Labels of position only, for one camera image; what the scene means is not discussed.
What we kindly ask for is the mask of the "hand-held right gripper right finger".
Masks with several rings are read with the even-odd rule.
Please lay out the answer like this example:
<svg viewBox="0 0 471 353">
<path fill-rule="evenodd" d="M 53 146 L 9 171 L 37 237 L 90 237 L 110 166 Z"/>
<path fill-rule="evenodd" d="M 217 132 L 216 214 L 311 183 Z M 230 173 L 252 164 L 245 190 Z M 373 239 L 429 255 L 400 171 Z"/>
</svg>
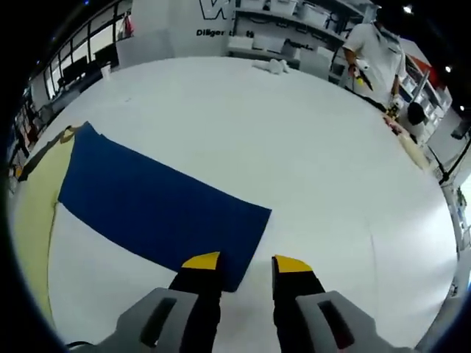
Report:
<svg viewBox="0 0 471 353">
<path fill-rule="evenodd" d="M 301 260 L 272 257 L 273 319 L 282 352 L 393 352 L 375 320 L 342 296 L 326 291 Z"/>
</svg>

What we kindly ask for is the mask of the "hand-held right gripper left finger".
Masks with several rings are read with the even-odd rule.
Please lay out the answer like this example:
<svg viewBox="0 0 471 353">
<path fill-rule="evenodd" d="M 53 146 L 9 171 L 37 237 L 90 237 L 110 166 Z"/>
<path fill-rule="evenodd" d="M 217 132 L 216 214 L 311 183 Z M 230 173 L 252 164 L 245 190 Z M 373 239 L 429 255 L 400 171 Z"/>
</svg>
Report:
<svg viewBox="0 0 471 353">
<path fill-rule="evenodd" d="M 211 352 L 221 318 L 220 252 L 186 260 L 168 288 L 156 288 L 122 313 L 118 352 Z"/>
</svg>

